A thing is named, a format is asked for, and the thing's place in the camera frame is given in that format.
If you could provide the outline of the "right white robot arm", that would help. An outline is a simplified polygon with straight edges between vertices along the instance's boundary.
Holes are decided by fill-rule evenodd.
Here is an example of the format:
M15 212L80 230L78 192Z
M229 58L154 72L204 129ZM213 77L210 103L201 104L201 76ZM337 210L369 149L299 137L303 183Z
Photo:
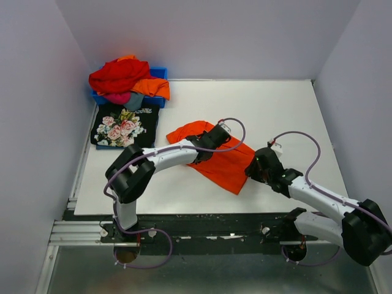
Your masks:
M316 215L297 208L282 224L282 234L290 240L301 235L314 236L341 248L355 262L371 265L391 246L391 228L376 202L363 202L341 196L311 184L298 170L284 168L271 148L255 152L245 170L255 181L274 192L303 202L319 212Z

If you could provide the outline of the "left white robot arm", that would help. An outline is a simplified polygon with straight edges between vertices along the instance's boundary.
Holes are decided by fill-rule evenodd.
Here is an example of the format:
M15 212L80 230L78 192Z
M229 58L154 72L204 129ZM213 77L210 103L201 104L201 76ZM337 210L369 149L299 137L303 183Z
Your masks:
M230 141L230 128L223 122L210 131L191 135L166 147L142 149L128 146L105 172L104 194L113 200L115 235L123 242L135 237L137 199L157 172L209 160L213 152Z

